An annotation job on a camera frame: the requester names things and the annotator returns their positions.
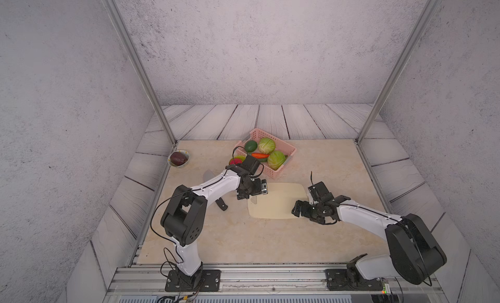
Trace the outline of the green cabbage rear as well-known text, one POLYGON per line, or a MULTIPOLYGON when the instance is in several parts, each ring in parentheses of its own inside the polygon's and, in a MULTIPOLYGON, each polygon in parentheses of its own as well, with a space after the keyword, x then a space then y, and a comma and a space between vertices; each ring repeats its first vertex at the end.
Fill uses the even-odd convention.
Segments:
POLYGON ((271 138, 262 138, 258 144, 258 150, 262 154, 270 154, 276 149, 276 143, 271 138))

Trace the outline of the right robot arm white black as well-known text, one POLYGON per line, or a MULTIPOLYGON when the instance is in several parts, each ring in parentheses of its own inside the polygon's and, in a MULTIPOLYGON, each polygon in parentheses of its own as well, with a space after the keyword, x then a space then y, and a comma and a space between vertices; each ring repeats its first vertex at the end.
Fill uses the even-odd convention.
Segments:
POLYGON ((356 257, 347 265, 348 281, 401 277, 419 285, 447 263, 447 256, 427 225, 416 214, 399 216, 371 209, 346 196, 295 202, 292 214, 327 226, 326 218, 356 225, 382 238, 388 255, 356 257))

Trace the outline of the aluminium front rail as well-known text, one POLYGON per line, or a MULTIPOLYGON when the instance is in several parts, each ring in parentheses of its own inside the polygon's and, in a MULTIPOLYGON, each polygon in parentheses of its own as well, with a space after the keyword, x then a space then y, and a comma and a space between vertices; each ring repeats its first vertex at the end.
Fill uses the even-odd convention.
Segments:
MULTIPOLYGON (((414 286, 402 278, 382 281, 381 290, 330 290, 329 269, 336 264, 213 264, 221 273, 217 292, 187 291, 190 302, 446 302, 437 279, 414 286)), ((104 302, 173 302, 180 291, 165 290, 167 270, 157 265, 118 269, 104 302)))

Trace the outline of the red pink fruit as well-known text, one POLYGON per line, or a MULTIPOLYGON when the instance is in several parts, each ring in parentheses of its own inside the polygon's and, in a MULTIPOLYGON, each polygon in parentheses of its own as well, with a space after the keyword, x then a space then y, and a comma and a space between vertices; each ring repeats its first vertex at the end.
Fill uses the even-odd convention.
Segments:
POLYGON ((233 158, 233 159, 229 162, 229 164, 230 164, 230 165, 239 165, 239 164, 241 164, 241 163, 242 163, 242 160, 241 160, 241 159, 239 159, 239 158, 233 158))

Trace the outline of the pink perforated plastic basket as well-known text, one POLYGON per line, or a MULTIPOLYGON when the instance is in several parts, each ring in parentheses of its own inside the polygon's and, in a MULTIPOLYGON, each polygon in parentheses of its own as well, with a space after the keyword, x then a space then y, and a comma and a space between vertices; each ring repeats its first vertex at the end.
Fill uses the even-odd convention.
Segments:
POLYGON ((279 139, 259 128, 253 129, 245 138, 240 140, 235 145, 235 150, 233 152, 234 156, 247 156, 253 155, 263 164, 263 172, 270 178, 277 179, 280 174, 285 170, 287 164, 292 160, 293 156, 296 154, 297 149, 289 144, 288 142, 279 139), (245 149, 245 145, 249 141, 254 141, 257 144, 264 139, 264 143, 274 142, 274 149, 268 154, 256 148, 255 151, 249 152, 245 149))

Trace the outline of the cleaver knife black handle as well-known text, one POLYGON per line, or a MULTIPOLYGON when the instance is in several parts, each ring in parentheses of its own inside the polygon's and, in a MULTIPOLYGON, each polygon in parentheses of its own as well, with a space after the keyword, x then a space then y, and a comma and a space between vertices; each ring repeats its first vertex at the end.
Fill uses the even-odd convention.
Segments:
MULTIPOLYGON (((216 174, 214 174, 211 170, 207 170, 204 172, 203 174, 203 182, 207 182, 213 178, 215 178, 216 174)), ((222 210, 222 211, 226 211, 228 209, 228 206, 227 204, 224 202, 223 198, 220 197, 219 199, 217 199, 215 201, 215 203, 217 204, 217 206, 222 210)))

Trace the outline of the patterned ceramic bowl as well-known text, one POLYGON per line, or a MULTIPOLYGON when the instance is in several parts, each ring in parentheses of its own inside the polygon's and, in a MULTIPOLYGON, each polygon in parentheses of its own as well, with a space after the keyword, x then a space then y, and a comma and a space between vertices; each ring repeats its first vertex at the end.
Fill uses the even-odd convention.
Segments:
POLYGON ((168 163, 170 166, 181 168, 185 166, 190 159, 190 154, 185 150, 178 150, 172 152, 168 156, 168 163))

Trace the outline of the left aluminium frame post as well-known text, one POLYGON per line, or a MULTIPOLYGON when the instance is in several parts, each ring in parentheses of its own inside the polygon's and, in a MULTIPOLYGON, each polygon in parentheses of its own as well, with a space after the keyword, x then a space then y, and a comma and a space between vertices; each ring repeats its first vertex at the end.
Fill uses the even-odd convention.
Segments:
POLYGON ((126 28, 126 24, 123 20, 123 17, 118 9, 118 5, 115 0, 102 0, 105 9, 108 12, 108 15, 111 19, 113 27, 117 32, 118 38, 121 40, 122 45, 128 55, 128 58, 134 68, 136 75, 138 76, 140 83, 145 91, 146 96, 148 97, 155 114, 157 115, 159 122, 167 134, 169 141, 176 146, 177 139, 169 125, 169 122, 164 114, 163 109, 160 106, 159 100, 156 96, 154 88, 151 84, 149 77, 147 76, 147 72, 144 68, 144 65, 139 57, 139 54, 134 46, 134 43, 130 37, 128 29, 126 28))

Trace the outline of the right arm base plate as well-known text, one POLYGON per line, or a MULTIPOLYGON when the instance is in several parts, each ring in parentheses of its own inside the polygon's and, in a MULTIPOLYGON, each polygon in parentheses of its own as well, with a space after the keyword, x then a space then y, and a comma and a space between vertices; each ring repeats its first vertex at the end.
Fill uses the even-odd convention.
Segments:
POLYGON ((325 270, 329 291, 382 291, 383 283, 377 279, 366 280, 355 269, 325 270))

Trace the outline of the orange carrot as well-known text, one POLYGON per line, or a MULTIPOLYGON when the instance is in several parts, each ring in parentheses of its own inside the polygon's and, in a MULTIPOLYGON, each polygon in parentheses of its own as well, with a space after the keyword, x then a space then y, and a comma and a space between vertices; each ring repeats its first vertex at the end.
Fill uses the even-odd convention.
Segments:
POLYGON ((265 159, 269 157, 269 154, 264 154, 264 153, 252 153, 252 157, 257 158, 257 159, 265 159))

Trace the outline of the aluminium frame post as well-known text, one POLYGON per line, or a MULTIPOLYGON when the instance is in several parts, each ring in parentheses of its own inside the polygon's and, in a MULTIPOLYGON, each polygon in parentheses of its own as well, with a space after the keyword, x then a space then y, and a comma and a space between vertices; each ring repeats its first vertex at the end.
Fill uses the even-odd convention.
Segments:
POLYGON ((113 27, 117 32, 118 38, 121 40, 122 45, 128 55, 128 58, 134 68, 136 75, 138 76, 140 83, 145 91, 146 96, 148 97, 155 114, 157 115, 159 122, 167 134, 169 141, 176 146, 177 139, 169 125, 169 122, 164 114, 163 109, 160 106, 159 100, 156 96, 154 88, 151 84, 149 77, 147 76, 147 72, 144 68, 144 65, 139 57, 139 54, 134 46, 134 43, 130 37, 128 29, 126 28, 126 24, 123 20, 123 17, 118 9, 118 5, 115 0, 102 0, 105 9, 108 12, 108 15, 111 19, 113 27))
POLYGON ((394 67, 392 68, 387 80, 384 83, 380 93, 378 94, 374 104, 372 105, 372 110, 368 114, 368 117, 363 124, 361 132, 358 134, 358 137, 355 139, 355 142, 358 146, 362 144, 362 141, 367 138, 368 132, 370 131, 372 124, 375 122, 377 115, 382 110, 385 102, 390 96, 394 86, 397 83, 400 75, 402 74, 404 68, 406 67, 407 62, 411 58, 411 54, 414 51, 414 48, 417 46, 420 38, 424 34, 429 22, 431 21, 433 14, 438 8, 441 0, 427 0, 425 3, 419 18, 417 19, 414 27, 412 28, 404 47, 401 53, 398 56, 397 61, 395 62, 394 67))

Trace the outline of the green cabbage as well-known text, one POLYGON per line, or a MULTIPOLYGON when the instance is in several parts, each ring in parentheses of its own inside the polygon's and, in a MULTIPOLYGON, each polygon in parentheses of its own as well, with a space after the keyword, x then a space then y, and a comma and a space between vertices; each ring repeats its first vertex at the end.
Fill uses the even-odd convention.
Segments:
POLYGON ((268 166, 277 171, 286 161, 287 156, 281 151, 273 151, 268 157, 268 166))
POLYGON ((276 149, 276 143, 271 138, 262 138, 258 144, 258 150, 262 154, 270 154, 276 149))

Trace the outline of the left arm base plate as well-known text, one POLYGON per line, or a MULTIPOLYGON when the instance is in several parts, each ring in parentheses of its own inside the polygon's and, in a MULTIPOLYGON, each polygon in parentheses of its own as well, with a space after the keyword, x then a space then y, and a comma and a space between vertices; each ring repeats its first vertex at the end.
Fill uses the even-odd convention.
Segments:
POLYGON ((172 270, 167 276, 166 292, 218 292, 220 289, 220 270, 198 270, 188 276, 179 270, 172 270))

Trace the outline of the dark brown fruit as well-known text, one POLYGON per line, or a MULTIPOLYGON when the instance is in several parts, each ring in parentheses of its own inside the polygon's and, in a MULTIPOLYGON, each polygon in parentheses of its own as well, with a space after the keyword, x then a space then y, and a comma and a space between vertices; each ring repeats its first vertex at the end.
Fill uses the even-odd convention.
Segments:
POLYGON ((188 157, 179 151, 172 153, 169 159, 171 161, 171 165, 173 166, 182 166, 188 161, 188 157))

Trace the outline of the cream plastic cutting board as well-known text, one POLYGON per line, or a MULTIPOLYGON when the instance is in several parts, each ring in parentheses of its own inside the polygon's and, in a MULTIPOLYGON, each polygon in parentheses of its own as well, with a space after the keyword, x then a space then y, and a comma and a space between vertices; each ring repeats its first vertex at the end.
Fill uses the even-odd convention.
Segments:
POLYGON ((249 215, 261 219, 293 219, 292 210, 297 201, 309 201, 299 183, 268 183, 268 193, 252 196, 247 201, 249 215))

